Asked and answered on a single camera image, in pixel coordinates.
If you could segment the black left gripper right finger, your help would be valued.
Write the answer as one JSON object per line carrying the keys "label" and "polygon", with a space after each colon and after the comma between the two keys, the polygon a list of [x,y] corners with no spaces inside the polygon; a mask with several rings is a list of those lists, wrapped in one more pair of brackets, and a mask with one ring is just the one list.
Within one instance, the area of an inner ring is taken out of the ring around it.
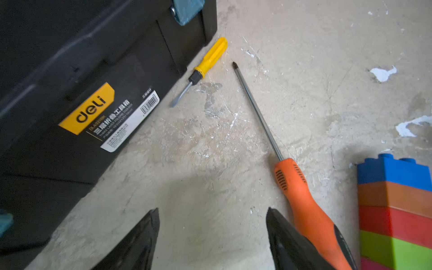
{"label": "black left gripper right finger", "polygon": [[313,244],[302,236],[277,209],[269,208],[265,221],[275,269],[333,269]]}

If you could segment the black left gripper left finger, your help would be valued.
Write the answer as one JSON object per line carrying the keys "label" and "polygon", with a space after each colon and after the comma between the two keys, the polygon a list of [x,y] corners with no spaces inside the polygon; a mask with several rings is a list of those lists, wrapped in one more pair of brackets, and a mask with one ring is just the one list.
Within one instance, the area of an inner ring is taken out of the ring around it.
{"label": "black left gripper left finger", "polygon": [[93,270],[150,270],[160,229],[159,209],[150,210]]}

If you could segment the magenta lego brick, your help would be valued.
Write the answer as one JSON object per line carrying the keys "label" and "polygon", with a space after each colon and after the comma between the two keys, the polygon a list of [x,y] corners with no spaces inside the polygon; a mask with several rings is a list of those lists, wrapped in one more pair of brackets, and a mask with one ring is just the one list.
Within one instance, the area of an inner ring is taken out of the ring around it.
{"label": "magenta lego brick", "polygon": [[361,257],[361,270],[392,270],[385,265],[377,263],[369,258]]}

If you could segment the lime green lego brick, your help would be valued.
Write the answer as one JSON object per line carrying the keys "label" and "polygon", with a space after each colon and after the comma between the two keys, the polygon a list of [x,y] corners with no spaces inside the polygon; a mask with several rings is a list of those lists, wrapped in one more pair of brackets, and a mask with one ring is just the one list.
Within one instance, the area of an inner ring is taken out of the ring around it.
{"label": "lime green lego brick", "polygon": [[361,255],[393,270],[430,270],[432,250],[390,236],[360,231]]}

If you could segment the red square lego brick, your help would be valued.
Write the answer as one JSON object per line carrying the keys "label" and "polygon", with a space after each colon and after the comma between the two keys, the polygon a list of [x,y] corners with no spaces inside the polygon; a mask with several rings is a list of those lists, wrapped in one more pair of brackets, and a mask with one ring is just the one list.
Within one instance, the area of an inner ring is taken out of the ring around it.
{"label": "red square lego brick", "polygon": [[360,229],[426,248],[432,247],[432,220],[389,207],[359,208]]}

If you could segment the brown lego brick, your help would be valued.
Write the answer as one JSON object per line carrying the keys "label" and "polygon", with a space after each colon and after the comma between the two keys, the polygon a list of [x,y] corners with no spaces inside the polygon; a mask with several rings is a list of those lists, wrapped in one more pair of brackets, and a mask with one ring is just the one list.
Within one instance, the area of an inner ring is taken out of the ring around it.
{"label": "brown lego brick", "polygon": [[388,181],[359,184],[360,206],[390,207],[426,218],[432,217],[432,193]]}

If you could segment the dark blue lego brick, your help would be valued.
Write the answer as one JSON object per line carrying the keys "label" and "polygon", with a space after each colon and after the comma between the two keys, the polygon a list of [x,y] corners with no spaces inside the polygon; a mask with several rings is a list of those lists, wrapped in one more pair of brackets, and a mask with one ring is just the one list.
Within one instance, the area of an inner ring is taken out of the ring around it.
{"label": "dark blue lego brick", "polygon": [[392,182],[420,190],[431,191],[432,179],[428,166],[416,163],[412,158],[395,159],[392,154],[379,154],[366,158],[357,166],[359,184]]}

